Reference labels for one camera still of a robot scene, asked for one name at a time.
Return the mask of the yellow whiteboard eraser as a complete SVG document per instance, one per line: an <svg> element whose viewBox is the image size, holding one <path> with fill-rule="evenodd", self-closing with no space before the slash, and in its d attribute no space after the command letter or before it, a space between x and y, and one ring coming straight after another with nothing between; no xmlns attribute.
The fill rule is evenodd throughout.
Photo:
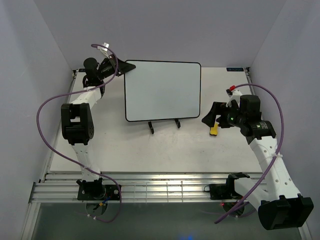
<svg viewBox="0 0 320 240"><path fill-rule="evenodd" d="M219 133L219 124L216 122L213 127L210 128L209 135L216 137Z"/></svg>

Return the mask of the white whiteboard black frame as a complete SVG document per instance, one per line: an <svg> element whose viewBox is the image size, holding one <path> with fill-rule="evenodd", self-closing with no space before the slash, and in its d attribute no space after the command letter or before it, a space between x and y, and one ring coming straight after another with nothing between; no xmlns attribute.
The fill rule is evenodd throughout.
<svg viewBox="0 0 320 240"><path fill-rule="evenodd" d="M135 69L124 74L128 122L198 118L202 66L198 62L127 60Z"/></svg>

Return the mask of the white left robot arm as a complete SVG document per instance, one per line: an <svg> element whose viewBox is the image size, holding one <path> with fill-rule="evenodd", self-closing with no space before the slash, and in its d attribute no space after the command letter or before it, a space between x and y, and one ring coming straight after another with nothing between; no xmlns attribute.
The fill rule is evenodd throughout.
<svg viewBox="0 0 320 240"><path fill-rule="evenodd" d="M104 79L112 75L119 77L134 70L136 66L122 60L115 60L114 55L106 57L101 63L89 57L84 60L83 66L85 76L82 79L82 85L85 92L71 103L64 103L61 106L61 131L80 163L82 177L81 180L76 181L79 185L78 199L104 200L107 189L103 185L102 177L95 174L101 171L94 162L94 153L90 146L90 140L95 133L91 110L105 93L105 87L100 86L104 83Z"/></svg>

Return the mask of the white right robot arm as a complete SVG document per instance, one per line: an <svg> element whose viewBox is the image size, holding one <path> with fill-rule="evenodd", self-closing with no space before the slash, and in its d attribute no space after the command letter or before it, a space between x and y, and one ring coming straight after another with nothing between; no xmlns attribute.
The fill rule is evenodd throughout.
<svg viewBox="0 0 320 240"><path fill-rule="evenodd" d="M266 230L300 228L314 208L310 197L302 196L293 183L281 154L272 124L262 119L261 101L256 95L231 96L229 102L213 102L202 119L208 127L238 127L257 158L267 190L246 173L230 174L218 193L232 199L246 199L258 213Z"/></svg>

